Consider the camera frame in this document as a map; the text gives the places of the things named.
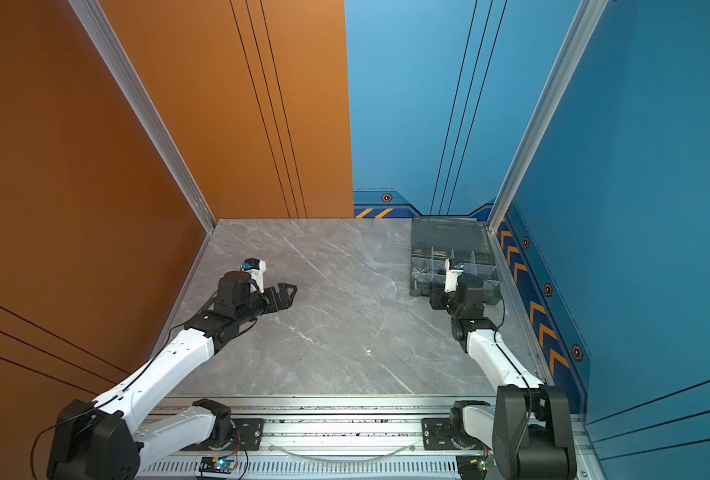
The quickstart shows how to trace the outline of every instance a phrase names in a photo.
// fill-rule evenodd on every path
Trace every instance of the orange wall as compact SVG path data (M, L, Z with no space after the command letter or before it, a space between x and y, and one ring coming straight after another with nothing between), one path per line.
M203 238L68 2L0 0L0 304L119 367L0 310L90 371L0 332L0 357L81 387L0 359L0 478L29 478L35 434L147 359Z
M216 218L352 216L343 0L100 4Z

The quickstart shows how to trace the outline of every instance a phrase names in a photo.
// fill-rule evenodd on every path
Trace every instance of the gray marble tabletop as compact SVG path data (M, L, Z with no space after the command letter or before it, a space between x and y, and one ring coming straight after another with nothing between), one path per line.
M495 395L451 337L448 314L408 294L410 245L410 219L221 220L174 325L245 258L267 263L265 286L292 283L299 293L290 309L261 316L172 394ZM498 323L502 303L486 315ZM532 370L522 331L507 317L504 339Z

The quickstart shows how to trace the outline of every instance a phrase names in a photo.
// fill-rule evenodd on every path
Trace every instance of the robotic arm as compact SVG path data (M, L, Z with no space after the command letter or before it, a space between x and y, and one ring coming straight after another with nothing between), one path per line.
M266 264L248 259L219 280L216 294L155 358L91 403L59 414L47 476L51 480L131 480L139 469L197 442L213 450L233 437L230 408L201 399L179 415L142 420L198 365L240 335L240 327L293 304L296 286L264 289Z
M568 398L531 374L483 315L483 279L465 274L464 263L446 260L445 285L431 286L430 304L451 315L454 338L498 388L495 410L486 402L456 402L450 413L454 441L471 447L479 440L492 448L507 480L574 478ZM544 426L529 425L532 414Z

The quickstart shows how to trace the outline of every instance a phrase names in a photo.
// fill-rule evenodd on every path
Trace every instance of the blue wall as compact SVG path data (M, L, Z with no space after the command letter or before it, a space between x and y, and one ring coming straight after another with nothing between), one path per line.
M430 213L473 0L346 0L355 188L397 190ZM491 6L442 212L448 208L504 0L480 0L451 122L438 213L480 39ZM485 79L451 214L498 193L578 0L508 3Z
M710 379L710 2L608 3L514 208L586 341L609 478L710 476L710 442L666 448L710 413L627 433L710 409L710 383L637 407Z

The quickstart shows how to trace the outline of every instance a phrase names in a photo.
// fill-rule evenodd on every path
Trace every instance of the black diagonal stripe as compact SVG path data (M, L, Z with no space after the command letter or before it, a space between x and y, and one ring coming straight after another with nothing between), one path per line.
M261 115L261 123L264 125L264 134L266 134L266 142L270 145L270 153L272 154L272 161L275 164L275 173L277 173L277 183L280 184L280 192L283 194L283 203L286 206L286 213L288 218L291 218L291 210L288 209L288 200L286 199L286 191L283 189L283 182L280 181L280 169L277 167L277 159L275 159L275 151L272 148L272 141L270 141L270 131L266 127L266 121L264 121L264 112L261 110L261 102L259 101L259 92L256 90L256 82L254 82L254 74L251 72L251 64L248 62L248 53L246 53L246 45L243 43L243 34L240 33L240 25L237 23L237 14L235 14L235 5L233 5L232 0L230 0L230 7L232 7L232 16L235 18L235 26L237 27L237 36L240 37L240 46L243 47L243 55L246 58L246 66L248 67L248 75L251 77L251 84L254 86L254 95L256 96L256 104L259 105L259 114Z
M8 359L6 359L6 358L4 358L4 357L1 357L1 356L0 356L0 360L3 360L4 362L8 362L8 363L11 363L11 364L16 365L16 366L20 366L21 368L23 368L23 369L25 369L25 370L29 370L30 372L38 373L38 374L43 375L43 376L45 376L45 377L47 377L47 378L49 378L49 379L51 379L51 380L56 380L57 382L61 382L61 383L65 384L65 385L72 386L72 387L74 387L74 388L76 388L76 389L79 389L79 390L82 390L82 391L84 391L84 392L91 393L91 395L98 395L98 393L96 393L96 392L92 392L91 390L84 389L84 388L81 387L81 386L77 386L77 385L75 385L75 384L73 384L73 383L66 382L66 381L64 381L64 380L62 380L62 379L58 379L58 378L56 378L55 376L50 376L49 374L43 373L43 372L41 372L40 370L31 369L31 368L29 368L28 366L24 366L24 365L22 365L21 363L16 363L16 362L14 362L13 360L8 360Z
M11 312L9 309L5 308L5 307L2 306L2 305L0 305L0 310L3 310L4 312L10 313L11 315L14 315L16 318L18 318L18 319L20 319L20 320L23 320L23 321L25 321L26 323L29 323L30 325L32 325L33 327L35 327L35 328L37 328L37 329L40 329L40 330L42 330L43 332L46 332L47 334L58 338L58 339L61 340L62 342L65 342L65 343L68 343L69 345L72 345L74 348L80 350L81 352L87 353L87 354L89 354L90 356L92 356L93 358L95 358L95 359L97 359L97 360L101 360L102 362L106 363L107 365L110 365L110 366L112 366L112 367L114 367L114 368L120 370L120 371L123 372L123 373L128 373L128 372L126 372L125 370L121 369L119 366L117 366L117 365L115 365L115 364L113 364L113 363L110 363L110 362L108 362L107 360L104 360L103 358L101 358L101 357L98 356L98 355L94 355L94 354L91 353L90 351L87 351L86 349L81 348L81 347L75 345L74 343L70 342L69 340L67 340L67 339L65 339L65 338L63 338L63 337L60 337L59 335L56 335L55 333L53 333L53 332L50 331L50 330L46 330L45 328L41 327L41 326L38 325L37 323L25 319L23 316L19 315L18 313Z
M467 48L469 47L469 37L472 35L472 24L475 23L475 11L478 9L478 0L475 0L475 7L472 9L472 20L469 21L469 32L467 33L467 43L464 45L464 55L462 55L462 66L458 70L458 80L456 81L456 93L453 95L453 104L451 105L451 117L448 119L448 129L446 130L446 141L443 142L443 152L440 154L440 166L438 167L438 177L435 180L435 191L432 192L432 204L429 206L429 214L432 215L432 208L435 207L435 196L438 194L438 183L440 182L440 172L443 169L443 157L446 155L446 145L448 144L448 134L451 133L451 120L453 120L453 111L456 108L456 97L458 96L458 86L462 82L462 72L464 72L464 61L467 57Z
M462 127L464 126L464 117L467 114L467 105L469 104L469 94L472 92L472 84L475 83L475 72L478 70L478 62L480 61L480 51L483 50L483 40L485 40L485 31L488 30L488 20L491 17L491 7L494 5L493 0L491 0L491 5L488 6L488 16L485 17L485 26L483 27L483 35L480 37L480 46L478 47L478 56L475 59L475 67L472 69L472 79L469 81L469 89L467 90L467 98L464 101L464 110L462 110L462 121L458 123L458 132L456 132L456 142L453 146L453 153L451 154L451 163L448 165L448 176L446 177L446 186L443 187L443 196L440 198L440 208L438 213L443 210L443 201L446 199L446 190L448 189L448 179L451 177L451 170L453 169L453 158L456 156L456 148L458 147L458 140L462 136Z
M667 395L663 395L663 396L661 396L661 397L659 397L659 398L654 398L653 400L648 400L647 402L643 402L643 403L641 403L641 404L639 404L639 405L632 406L632 407L630 407L630 408L625 408L624 410L621 410L620 412L611 413L610 415L606 415L606 416L603 417L603 418L598 418L597 420L593 420L593 421L591 421L591 422L588 422L587 425L592 425L593 423L601 422L601 421L603 421L603 420L605 420L605 419L607 419L607 418L610 418L610 417L616 417L617 415L621 415L622 413L626 413L626 412L628 412L628 411L630 411L630 410L635 410L636 408L640 408L640 407L642 407L642 406L650 405L651 403L658 402L659 400L664 400L665 398L670 398L671 396L676 396L678 393L687 392L688 390L695 389L695 388L697 388L697 387L706 385L707 383L710 383L710 379L709 379L709 380L704 380L703 382L699 382L699 383L697 383L697 384L695 384L695 385L686 387L686 388L684 388L684 389L677 390L676 392L667 393Z
M277 91L280 93L280 106L283 108L283 117L286 120L286 130L288 131L288 141L291 144L291 157L293 159L293 168L294 168L294 170L296 170L296 181L299 182L299 196L302 199L302 208L304 209L304 217L309 218L307 216L306 203L304 201L304 189L302 188L302 179L299 177L299 167L296 164L296 152L293 150L293 139L291 137L291 128L288 125L288 113L286 113L286 103L285 103L285 101L283 101L283 89L280 88L280 77L277 74L277 65L275 64L275 54L272 50L272 40L270 40L270 28L266 24L266 16L264 15L264 2L262 0L259 0L259 5L261 5L261 15L264 18L264 30L266 32L266 40L270 44L270 56L272 57L272 66L275 69L275 80L277 80Z
M640 455L641 453L658 452L659 450L667 450L669 448L687 447L689 445L696 445L699 443L706 443L706 442L710 442L710 438L704 438L702 440L694 440L693 442L678 443L677 445L669 445L666 447L649 448L648 450L640 450L639 452L625 453L623 455L616 455L616 456L612 456L612 457L598 458L598 460L600 460L600 461L613 460L614 458L622 458L622 457L629 457L629 456L633 456L633 455Z
M496 48L496 40L498 39L499 30L502 29L502 20L504 19L504 12L507 10L508 0L504 0L504 8L502 9L502 16L499 19L499 26L496 28L496 36L494 37L494 45L491 46L491 54L488 56L488 65L485 67L485 74L483 75L483 84L480 85L480 93L478 94L478 102L475 104L475 113L472 114L472 122L469 125L469 131L467 132L467 141L464 143L464 150L462 151L462 159L458 162L458 170L456 171L456 180L453 182L453 190L451 191L451 199L448 201L448 209L446 210L446 215L451 211L451 202L453 202L453 195L456 193L456 183L458 182L458 176L462 172L462 165L464 164L464 156L467 154L467 145L469 145L469 137L472 135L472 127L475 126L475 117L478 115L478 107L480 106L480 97L483 96L483 87L485 86L485 79L488 78L488 69L491 67L491 59L494 56L494 49Z
M275 131L277 132L277 141L280 143L280 153L283 155L283 163L286 166L286 176L288 177L288 186L291 188L291 198L293 198L293 208L296 209L296 216L299 216L299 207L296 205L296 194L293 193L293 185L291 183L291 172L288 170L288 161L286 160L286 149L283 148L283 139L280 138L280 127L277 126L277 116L275 115L275 107L272 105L272 93L270 93L270 84L266 80L266 72L264 72L264 61L261 59L261 50L259 50L259 41L256 40L256 30L254 29L254 20L251 17L251 9L246 2L246 10L248 10L248 21L251 24L251 31L254 33L254 44L256 44L256 52L259 55L259 65L261 65L261 73L264 76L264 87L266 88L266 96L270 100L270 110L272 118L275 121Z
M703 412L698 412L698 413L693 413L691 415L686 415L685 417L673 418L672 420L667 420L666 422L657 423L655 425L648 425L647 427L636 428L635 430L629 430L628 432L619 433L617 435L612 435L610 437L601 438L600 440L593 440L592 443L604 442L606 440L611 440L612 438L618 438L621 436L629 435L631 433L642 432L643 430L648 430L650 428L656 428L656 427L661 427L663 425L669 425L671 423L679 422L680 420L687 420L688 418L695 418L698 416L706 415L707 413L710 413L710 409L704 410Z
M60 356L54 355L54 354L51 353L51 352L47 352L46 350L43 350L43 349L40 348L40 347L34 346L33 344L31 344L31 343L29 343L29 342L23 341L22 339L19 339L19 338L15 337L14 335L11 335L11 334L9 334L9 333L6 333L6 332L4 332L4 331L2 331L2 330L0 330L0 333L3 334L3 335L5 335L6 337L8 337L8 338L10 338L10 339L13 339L13 340L16 340L17 342L20 342L20 343L25 344L26 346L30 346L30 347L32 347L33 349L35 349L35 350L37 350L37 351L39 351L39 352L43 352L44 354L46 354L46 355L48 355L48 356L52 356L53 358L55 358L55 359L57 359L57 360L62 360L62 362L67 363L67 364L69 364L69 365L72 365L72 366L73 366L74 368L76 368L76 369L83 370L84 372L90 373L90 374L93 375L93 376L97 376L97 377L99 377L99 378L102 379L102 380L106 380L106 381L110 382L110 383L113 384L113 385L114 385L115 383L117 383L117 382L115 382L115 381L113 381L113 380L110 380L110 379L108 379L108 378L102 377L102 376L99 375L98 373L94 373L94 372L92 372L91 370L84 369L84 368L81 367L80 365L75 365L74 363L70 362L69 360L65 360L65 359L61 358Z

